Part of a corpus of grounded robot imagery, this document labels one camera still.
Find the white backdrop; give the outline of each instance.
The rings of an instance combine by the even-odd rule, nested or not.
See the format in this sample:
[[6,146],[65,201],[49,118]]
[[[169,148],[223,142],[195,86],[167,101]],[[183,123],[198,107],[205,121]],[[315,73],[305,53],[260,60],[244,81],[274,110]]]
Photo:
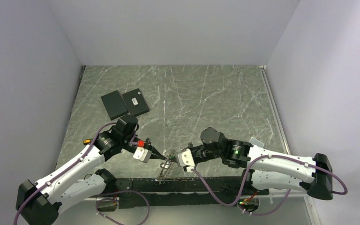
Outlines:
[[322,223],[360,224],[360,1],[302,0],[267,69],[291,152],[327,154],[348,185],[315,201]]
[[47,0],[84,65],[266,65],[300,0]]
[[19,185],[54,170],[80,72],[44,0],[0,0],[0,225],[13,223]]

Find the marble surface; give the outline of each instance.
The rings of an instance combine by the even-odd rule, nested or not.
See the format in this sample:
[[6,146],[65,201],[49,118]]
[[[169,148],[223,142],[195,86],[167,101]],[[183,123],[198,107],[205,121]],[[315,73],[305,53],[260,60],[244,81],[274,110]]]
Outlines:
[[[84,139],[110,121],[100,96],[136,88],[150,107],[150,112],[138,116],[138,135],[149,137],[160,152],[180,151],[188,142],[201,144],[200,133],[207,127],[232,139],[248,141],[253,136],[265,148],[284,152],[258,66],[90,66],[83,74],[57,168],[83,149]],[[157,177],[160,163],[143,164],[123,151],[98,168],[118,178]],[[197,170],[203,176],[242,173],[220,159],[201,163]],[[170,176],[194,174],[175,166]]]

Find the red component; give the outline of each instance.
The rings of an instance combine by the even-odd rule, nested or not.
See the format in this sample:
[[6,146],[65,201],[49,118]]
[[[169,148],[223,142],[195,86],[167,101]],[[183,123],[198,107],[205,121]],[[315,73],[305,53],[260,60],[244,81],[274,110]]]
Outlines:
[[139,141],[137,142],[137,146],[138,146],[138,147],[144,147],[144,141],[143,141],[143,140],[139,140]]

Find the black box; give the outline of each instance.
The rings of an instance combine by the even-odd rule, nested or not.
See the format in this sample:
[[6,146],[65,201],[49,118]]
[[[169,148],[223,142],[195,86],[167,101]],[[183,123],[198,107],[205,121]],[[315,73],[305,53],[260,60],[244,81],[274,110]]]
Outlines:
[[117,90],[101,96],[101,100],[111,120],[128,113],[128,109]]
[[126,92],[122,97],[131,115],[140,116],[150,111],[140,89]]

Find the wire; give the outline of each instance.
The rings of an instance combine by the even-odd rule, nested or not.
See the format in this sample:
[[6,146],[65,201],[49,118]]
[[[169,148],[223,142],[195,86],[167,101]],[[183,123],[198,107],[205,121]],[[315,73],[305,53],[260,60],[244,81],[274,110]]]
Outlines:
[[250,200],[252,200],[252,198],[254,198],[254,197],[256,196],[256,194],[257,194],[257,191],[255,191],[255,192],[253,193],[252,197],[246,198],[246,199],[244,199],[244,201],[249,202]]
[[137,142],[133,142],[133,140],[136,138],[136,131],[139,129],[139,124],[137,124],[137,126],[135,127],[135,132],[133,133],[133,137],[132,137],[132,139],[130,139],[130,141],[129,141],[129,143],[131,144],[131,145],[138,145],[138,143]]
[[[191,171],[193,171],[194,173],[196,173],[196,175],[199,177],[199,179],[201,179],[202,183],[205,185],[206,189],[209,191],[209,193],[212,195],[212,197],[221,205],[223,206],[233,206],[235,205],[240,196],[241,196],[241,193],[242,193],[242,190],[243,190],[243,187],[245,186],[245,181],[246,181],[246,176],[248,175],[249,173],[249,170],[250,168],[253,166],[254,163],[256,163],[257,161],[261,160],[261,159],[264,159],[264,158],[269,158],[270,156],[268,155],[264,155],[264,156],[259,156],[257,158],[255,158],[252,162],[249,163],[249,165],[247,166],[246,168],[246,171],[245,171],[245,174],[242,178],[242,182],[241,182],[241,187],[240,187],[240,190],[235,198],[235,200],[232,202],[232,203],[224,203],[222,202],[216,195],[215,193],[212,191],[212,189],[209,187],[208,183],[206,183],[205,179],[202,177],[202,175],[195,169],[191,169]],[[304,165],[305,162],[302,162],[302,161],[299,161],[297,159],[294,159],[294,158],[290,158],[290,157],[287,157],[287,156],[280,156],[280,155],[271,155],[271,158],[283,158],[283,159],[286,159],[286,160],[290,160],[290,161],[293,161],[295,163],[298,163],[298,164],[301,164],[301,165]],[[328,171],[328,170],[325,170],[323,168],[320,168],[316,165],[312,165],[312,164],[308,164],[308,166],[314,168],[314,169],[317,169],[319,171],[322,171],[324,173],[327,173],[328,175],[332,176],[333,178],[335,178],[336,180],[339,181],[339,183],[343,186],[344,188],[344,192],[337,192],[337,191],[332,191],[332,193],[334,194],[338,194],[338,195],[346,195],[348,193],[348,190],[347,190],[347,187],[345,185],[345,183],[336,175],[334,175],[332,172]]]
[[86,177],[87,177],[88,175],[90,175],[90,177],[92,176],[92,174],[88,173],[88,174],[86,174],[86,175],[83,177],[83,179],[86,180]]
[[[98,138],[98,135],[100,134],[100,131],[109,126],[109,125],[115,125],[116,122],[109,122],[107,124],[104,124],[102,127],[100,127],[100,129],[97,131],[97,134],[94,136],[93,140],[90,142],[88,149],[82,154],[82,156],[80,156],[78,158],[77,161],[75,161],[73,164],[71,164],[69,167],[67,167],[65,170],[63,170],[62,172],[60,172],[59,174],[57,174],[56,176],[54,176],[52,179],[49,180],[50,183],[53,183],[55,180],[57,180],[59,177],[61,177],[62,175],[64,175],[65,173],[67,173],[68,171],[70,171],[74,166],[76,166],[78,163],[80,163],[81,159],[80,158],[85,158],[86,155],[88,155],[88,153],[91,151],[91,149],[93,148],[93,144],[96,141],[96,139]],[[25,208],[25,206],[31,201],[31,199],[33,197],[35,197],[41,190],[45,189],[47,187],[47,183],[43,184],[40,188],[38,188],[34,193],[32,193],[19,207],[19,209],[16,212],[15,218],[13,220],[13,225],[17,225],[17,221],[18,218],[22,212],[22,210]]]
[[[137,195],[140,195],[140,196],[144,199],[145,203],[147,204],[147,215],[145,216],[145,218],[143,219],[142,222],[140,222],[140,223],[137,224],[137,225],[142,225],[142,224],[145,223],[145,221],[147,221],[147,218],[148,218],[148,216],[150,215],[150,203],[148,203],[147,198],[146,198],[145,196],[143,196],[140,192],[133,191],[133,190],[124,190],[124,191],[117,191],[117,192],[108,193],[108,194],[101,194],[101,195],[98,195],[98,196],[116,195],[116,194],[129,193],[129,192],[130,192],[130,193],[137,194]],[[101,212],[98,210],[98,204],[99,204],[100,202],[102,202],[102,201],[107,201],[107,200],[112,201],[111,198],[104,198],[104,199],[101,199],[101,200],[99,200],[99,201],[96,202],[96,212],[97,212],[97,214],[101,215],[102,217],[104,217],[104,218],[106,218],[106,219],[110,220],[111,222],[114,222],[114,223],[116,223],[116,224],[118,224],[118,225],[124,225],[124,224],[122,224],[122,223],[120,223],[120,222],[112,219],[111,217],[109,217],[109,216],[101,213]]]

